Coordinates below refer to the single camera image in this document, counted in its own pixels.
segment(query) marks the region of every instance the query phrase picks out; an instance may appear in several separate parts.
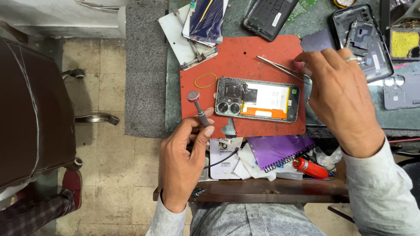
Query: red shoe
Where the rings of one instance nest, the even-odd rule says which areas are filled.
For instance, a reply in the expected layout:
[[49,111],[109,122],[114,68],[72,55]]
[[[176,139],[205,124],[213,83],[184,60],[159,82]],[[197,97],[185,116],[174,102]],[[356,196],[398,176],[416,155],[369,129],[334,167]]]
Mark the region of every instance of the red shoe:
[[81,186],[82,178],[80,171],[71,171],[67,169],[64,173],[63,189],[68,189],[73,192],[76,210],[81,206]]

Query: brown chair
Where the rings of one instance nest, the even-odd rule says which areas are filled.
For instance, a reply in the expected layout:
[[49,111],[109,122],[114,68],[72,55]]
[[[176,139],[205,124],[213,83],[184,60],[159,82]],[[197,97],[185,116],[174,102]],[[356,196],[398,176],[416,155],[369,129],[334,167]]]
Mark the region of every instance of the brown chair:
[[82,79],[84,72],[61,73],[52,58],[0,38],[0,192],[61,166],[79,169],[75,122],[118,124],[109,114],[75,117],[67,76]]

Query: circuit board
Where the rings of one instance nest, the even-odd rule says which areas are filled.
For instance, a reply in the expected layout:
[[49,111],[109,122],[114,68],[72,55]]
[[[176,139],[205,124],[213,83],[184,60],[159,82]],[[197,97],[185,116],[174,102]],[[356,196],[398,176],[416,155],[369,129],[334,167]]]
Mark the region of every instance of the circuit board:
[[309,10],[313,5],[316,4],[316,0],[299,0],[299,2],[294,7],[293,11],[290,13],[289,18],[284,23],[287,25],[295,20],[296,17],[299,17],[307,10]]

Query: person's leg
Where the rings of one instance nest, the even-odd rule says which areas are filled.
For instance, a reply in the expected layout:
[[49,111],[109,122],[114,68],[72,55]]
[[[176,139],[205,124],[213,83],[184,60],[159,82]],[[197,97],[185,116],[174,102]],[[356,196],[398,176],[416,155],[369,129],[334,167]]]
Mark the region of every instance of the person's leg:
[[30,235],[46,223],[65,216],[81,206],[80,172],[67,170],[60,194],[42,198],[24,198],[0,211],[0,235]]

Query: green countertop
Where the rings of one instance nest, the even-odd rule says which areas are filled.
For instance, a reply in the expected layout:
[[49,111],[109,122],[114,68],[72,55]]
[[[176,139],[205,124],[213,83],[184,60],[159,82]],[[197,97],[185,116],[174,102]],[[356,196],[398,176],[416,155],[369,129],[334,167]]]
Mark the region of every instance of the green countertop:
[[[230,0],[231,7],[226,9],[223,18],[223,36],[224,37],[247,37],[253,36],[249,31],[241,27],[242,21],[248,13],[255,0]],[[378,0],[359,0],[357,4],[368,3],[371,5],[375,18],[380,20],[380,1]],[[189,4],[188,0],[170,0],[169,11],[174,8],[180,8]],[[313,34],[323,28],[329,28],[328,17],[338,10],[332,0],[317,0],[310,9],[297,17],[292,23],[285,25],[280,34],[294,34],[298,37],[307,34]],[[396,73],[419,71],[420,62],[410,63],[408,66],[396,69]],[[305,84],[305,97],[310,96],[311,86]],[[370,94],[375,104],[376,118],[382,128],[394,128],[403,130],[419,130],[420,108],[408,108],[398,110],[386,110],[383,103],[383,91],[381,85],[370,85]],[[179,84],[179,63],[172,49],[168,46],[168,64],[167,64],[167,86],[166,97],[180,98]],[[314,115],[306,105],[306,125],[323,126],[322,122]],[[181,101],[166,100],[166,120],[167,131],[171,132],[181,122]]]

